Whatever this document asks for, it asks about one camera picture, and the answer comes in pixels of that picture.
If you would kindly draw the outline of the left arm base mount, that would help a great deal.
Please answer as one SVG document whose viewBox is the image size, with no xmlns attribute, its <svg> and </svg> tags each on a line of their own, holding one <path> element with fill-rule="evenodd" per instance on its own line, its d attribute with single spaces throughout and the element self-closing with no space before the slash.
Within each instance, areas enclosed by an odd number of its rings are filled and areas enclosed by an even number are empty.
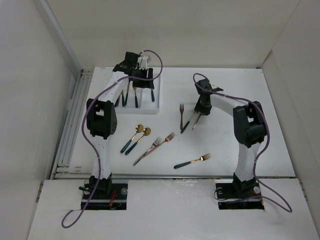
<svg viewBox="0 0 320 240">
<path fill-rule="evenodd" d="M 127 196 L 128 182 L 101 179 L 85 210 L 126 210 Z"/>
</svg>

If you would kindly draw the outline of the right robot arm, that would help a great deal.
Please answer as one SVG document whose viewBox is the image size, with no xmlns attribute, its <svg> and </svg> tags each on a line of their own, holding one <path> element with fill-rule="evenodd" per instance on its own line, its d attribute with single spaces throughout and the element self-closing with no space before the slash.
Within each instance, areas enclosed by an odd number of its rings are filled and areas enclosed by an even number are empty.
<svg viewBox="0 0 320 240">
<path fill-rule="evenodd" d="M 239 144 L 238 162 L 232 182 L 222 185 L 222 188 L 226 187 L 233 198 L 243 197 L 259 186 L 256 165 L 265 151 L 259 149 L 265 139 L 266 148 L 270 142 L 270 131 L 262 106 L 258 101 L 221 93 L 223 89 L 213 88 L 206 77 L 194 81 L 194 85 L 199 94 L 195 112 L 207 116 L 212 107 L 216 107 L 233 118 L 233 132 Z"/>
</svg>

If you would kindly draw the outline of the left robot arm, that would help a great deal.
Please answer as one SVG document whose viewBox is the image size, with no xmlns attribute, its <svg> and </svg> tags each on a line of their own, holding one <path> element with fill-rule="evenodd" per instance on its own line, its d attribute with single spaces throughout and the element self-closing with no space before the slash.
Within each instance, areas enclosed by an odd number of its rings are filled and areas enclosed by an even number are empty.
<svg viewBox="0 0 320 240">
<path fill-rule="evenodd" d="M 154 88 L 153 69 L 148 68 L 150 60 L 151 57 L 142 52 L 127 51 L 124 60 L 113 68 L 105 89 L 95 98 L 86 101 L 81 132 L 96 154 L 89 183 L 85 187 L 91 195 L 103 199 L 111 195 L 113 187 L 109 137 L 116 132 L 118 124 L 115 103 L 122 90 L 131 82 L 138 88 Z"/>
</svg>

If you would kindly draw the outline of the silver spoon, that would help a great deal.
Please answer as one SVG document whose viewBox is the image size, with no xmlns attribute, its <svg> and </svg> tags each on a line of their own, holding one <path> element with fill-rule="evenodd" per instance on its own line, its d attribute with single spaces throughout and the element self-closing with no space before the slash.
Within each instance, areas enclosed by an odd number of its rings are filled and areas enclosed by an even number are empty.
<svg viewBox="0 0 320 240">
<path fill-rule="evenodd" d="M 192 131 L 195 129 L 195 127 L 196 127 L 196 121 L 195 121 L 195 123 L 194 123 L 194 125 L 193 125 L 193 127 L 192 127 Z"/>
</svg>

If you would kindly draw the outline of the gold knife green handle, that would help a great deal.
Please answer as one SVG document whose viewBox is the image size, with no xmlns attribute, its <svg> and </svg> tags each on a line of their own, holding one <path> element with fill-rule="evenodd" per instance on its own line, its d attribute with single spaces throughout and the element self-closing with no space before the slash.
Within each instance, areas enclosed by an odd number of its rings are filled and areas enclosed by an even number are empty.
<svg viewBox="0 0 320 240">
<path fill-rule="evenodd" d="M 125 95 L 124 106 L 127 106 L 129 90 L 130 90 L 130 81 L 128 82 L 127 87 L 126 87 L 126 95 Z"/>
<path fill-rule="evenodd" d="M 120 103 L 120 95 L 118 96 L 117 100 L 115 101 L 114 107 L 118 107 Z"/>
<path fill-rule="evenodd" d="M 122 105 L 122 107 L 125 106 L 124 90 L 121 91 L 121 105 Z"/>
</svg>

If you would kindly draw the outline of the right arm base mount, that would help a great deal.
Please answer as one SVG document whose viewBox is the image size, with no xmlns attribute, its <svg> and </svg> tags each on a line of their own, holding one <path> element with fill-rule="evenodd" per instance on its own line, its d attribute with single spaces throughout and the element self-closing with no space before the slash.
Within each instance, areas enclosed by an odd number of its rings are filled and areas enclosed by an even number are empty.
<svg viewBox="0 0 320 240">
<path fill-rule="evenodd" d="M 255 196 L 261 195 L 260 185 L 255 183 L 247 189 L 238 190 L 233 182 L 217 182 L 215 198 L 219 210 L 264 210 L 263 200 Z"/>
</svg>

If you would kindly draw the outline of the white three-compartment cutlery tray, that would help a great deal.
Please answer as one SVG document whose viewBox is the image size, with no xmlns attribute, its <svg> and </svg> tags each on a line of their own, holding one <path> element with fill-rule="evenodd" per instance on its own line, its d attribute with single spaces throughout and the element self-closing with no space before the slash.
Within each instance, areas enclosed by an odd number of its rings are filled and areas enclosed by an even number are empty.
<svg viewBox="0 0 320 240">
<path fill-rule="evenodd" d="M 122 80 L 124 98 L 126 97 L 128 79 Z M 161 92 L 161 77 L 153 81 L 155 102 L 152 102 L 151 89 L 137 88 L 136 94 L 138 99 L 138 108 L 135 107 L 135 95 L 133 83 L 130 83 L 127 105 L 122 107 L 122 97 L 120 91 L 120 101 L 118 107 L 115 108 L 117 114 L 140 114 L 140 115 L 156 115 L 160 112 L 160 92 Z"/>
</svg>

